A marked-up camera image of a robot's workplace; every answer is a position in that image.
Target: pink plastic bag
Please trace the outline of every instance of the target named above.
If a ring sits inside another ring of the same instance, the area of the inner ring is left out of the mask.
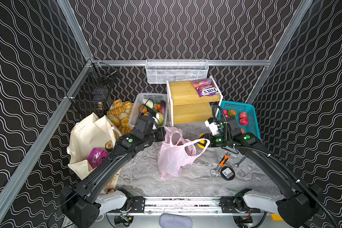
[[[204,153],[209,146],[208,139],[196,139],[190,141],[182,137],[182,130],[175,127],[164,127],[166,130],[165,140],[162,142],[160,151],[157,154],[158,168],[161,179],[179,177],[182,167],[192,164],[196,158]],[[196,155],[195,143],[201,140],[206,141],[205,148]]]
[[[92,149],[89,157],[87,160],[89,161],[89,164],[94,169],[100,165],[102,161],[108,156],[108,152],[102,149],[94,148]]]

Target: wrench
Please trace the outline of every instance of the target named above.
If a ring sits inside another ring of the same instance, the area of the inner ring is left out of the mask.
[[[238,168],[239,167],[239,165],[246,159],[247,157],[246,156],[243,156],[242,157],[242,159],[241,160],[239,160],[239,162],[237,162],[237,163],[234,163],[234,167],[236,167],[236,168]]]

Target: gray fabric cushion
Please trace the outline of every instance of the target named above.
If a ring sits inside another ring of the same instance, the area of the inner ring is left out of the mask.
[[[162,228],[192,228],[192,219],[181,215],[162,214],[160,226]]]

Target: wallpaper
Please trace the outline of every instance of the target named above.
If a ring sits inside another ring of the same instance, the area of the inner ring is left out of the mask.
[[[260,133],[342,227],[342,1],[315,0],[254,102]],[[332,227],[325,214],[312,228]]]
[[[95,59],[268,59],[300,0],[70,0]]]
[[[56,0],[0,1],[0,192],[84,63]]]
[[[70,107],[0,227],[47,228],[47,220],[60,205],[60,191],[64,186],[76,184],[80,180],[67,166],[70,156],[66,153],[66,147],[70,141],[72,128],[83,118],[85,116],[80,116],[72,106]],[[50,218],[48,227],[60,228],[63,220],[64,215],[59,209]]]
[[[102,67],[108,72],[109,67]],[[263,66],[213,66],[208,75],[212,75],[219,86],[224,100],[246,102]],[[167,93],[166,84],[147,83],[144,67],[121,67],[110,91],[113,100],[121,99],[134,102],[139,93]]]

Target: aluminum beam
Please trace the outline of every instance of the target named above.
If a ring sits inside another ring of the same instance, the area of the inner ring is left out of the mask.
[[[67,23],[72,30],[72,33],[74,34],[75,40],[77,41],[80,47],[83,57],[86,60],[93,60],[93,54],[91,53],[89,45],[85,40],[85,37],[82,33],[82,29],[75,17],[74,10],[72,9],[70,3],[68,2],[68,0],[57,0],[57,2],[59,4],[59,7],[62,9],[64,17],[66,18]]]
[[[146,60],[96,60],[110,66],[145,66]],[[269,66],[270,60],[208,60],[209,66]]]
[[[85,67],[82,69],[77,79],[72,84],[67,95],[70,97],[74,94],[82,80],[86,77],[86,73],[91,68],[91,62],[88,61]],[[23,160],[20,162],[18,168],[14,171],[10,177],[8,183],[0,193],[0,223],[4,219],[4,216],[8,212],[11,204],[18,195],[20,189],[27,180],[29,174],[37,163],[39,157],[41,157],[48,142],[55,133],[59,123],[62,121],[64,115],[68,111],[71,102],[67,97],[64,97],[56,108],[55,112],[50,117],[49,121],[42,129],[37,139],[34,141],[31,148],[28,150]]]
[[[250,93],[249,97],[247,98],[246,103],[252,104],[257,94],[259,93],[260,89],[262,88],[263,84],[265,83],[267,77],[270,75],[270,72],[275,67],[276,62],[280,59],[283,51],[285,50],[287,44],[292,38],[292,35],[295,33],[297,27],[300,25],[303,17],[305,16],[306,12],[310,8],[313,0],[301,0],[299,3],[298,8],[294,12],[289,24],[287,25],[284,34],[281,36],[278,44],[276,45],[274,52],[272,53],[270,60],[271,64],[268,67],[265,67],[261,72],[260,77],[258,78],[255,87],[253,88],[252,92]]]

